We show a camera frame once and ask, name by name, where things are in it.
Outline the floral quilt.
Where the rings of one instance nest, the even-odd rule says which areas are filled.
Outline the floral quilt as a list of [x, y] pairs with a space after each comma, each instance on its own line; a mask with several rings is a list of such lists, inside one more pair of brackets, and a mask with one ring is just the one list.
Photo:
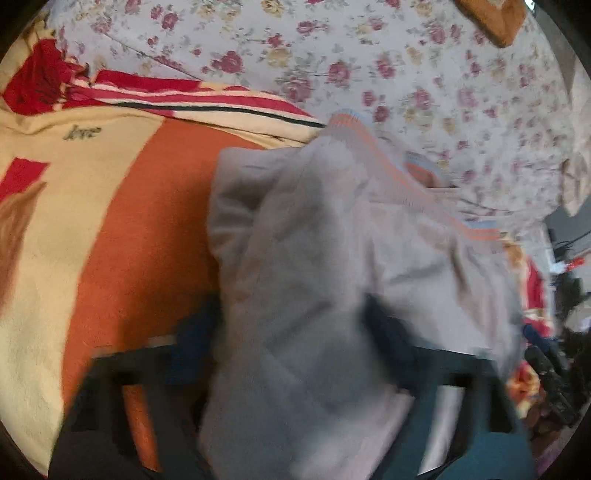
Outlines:
[[53, 1], [48, 23], [92, 71], [356, 110], [448, 172], [467, 213], [519, 228], [558, 207], [573, 127], [533, 17], [506, 48], [452, 1]]

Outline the orange checkered cushion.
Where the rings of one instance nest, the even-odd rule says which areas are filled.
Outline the orange checkered cushion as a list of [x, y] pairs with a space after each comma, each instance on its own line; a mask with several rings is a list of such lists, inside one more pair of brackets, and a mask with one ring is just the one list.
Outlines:
[[522, 0], [455, 0], [455, 4], [500, 48], [514, 43], [528, 13]]

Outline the red orange yellow blanket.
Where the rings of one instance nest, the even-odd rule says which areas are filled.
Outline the red orange yellow blanket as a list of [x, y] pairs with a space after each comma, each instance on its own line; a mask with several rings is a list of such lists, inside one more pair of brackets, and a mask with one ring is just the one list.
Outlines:
[[1, 429], [38, 474], [98, 347], [172, 332], [217, 287], [205, 220], [222, 149], [311, 140], [266, 92], [102, 70], [42, 23], [1, 62]]

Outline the beige grey jacket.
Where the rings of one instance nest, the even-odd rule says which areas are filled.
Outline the beige grey jacket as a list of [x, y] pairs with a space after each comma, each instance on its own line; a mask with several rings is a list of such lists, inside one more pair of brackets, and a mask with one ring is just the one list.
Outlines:
[[228, 148], [208, 215], [225, 350], [199, 442], [220, 479], [366, 479], [410, 403], [363, 326], [375, 296], [430, 346], [521, 350], [495, 231], [443, 207], [402, 153], [339, 113], [301, 148]]

